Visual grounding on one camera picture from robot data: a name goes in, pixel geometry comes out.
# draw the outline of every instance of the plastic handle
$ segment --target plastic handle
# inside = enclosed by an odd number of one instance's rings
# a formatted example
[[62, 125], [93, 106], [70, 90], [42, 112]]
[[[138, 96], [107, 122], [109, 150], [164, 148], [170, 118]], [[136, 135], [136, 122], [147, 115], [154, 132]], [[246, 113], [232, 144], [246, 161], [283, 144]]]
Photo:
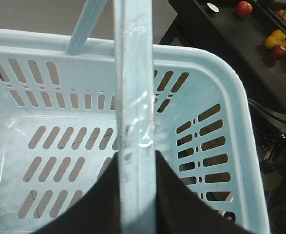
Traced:
[[155, 234], [152, 1], [115, 0], [119, 183], [123, 234]]
[[107, 0], [87, 0], [76, 24], [75, 30], [66, 48], [69, 55], [77, 55], [82, 52], [85, 41], [93, 31]]

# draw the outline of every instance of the shopping basket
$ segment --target shopping basket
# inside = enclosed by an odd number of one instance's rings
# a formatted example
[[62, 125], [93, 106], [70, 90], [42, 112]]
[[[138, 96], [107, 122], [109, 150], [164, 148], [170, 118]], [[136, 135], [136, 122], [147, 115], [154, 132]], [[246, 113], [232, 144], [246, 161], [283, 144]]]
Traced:
[[[69, 40], [0, 29], [0, 234], [65, 212], [118, 150], [114, 42], [88, 39], [71, 56]], [[173, 46], [154, 45], [153, 65], [154, 148], [213, 209], [269, 233], [236, 73], [209, 52]]]

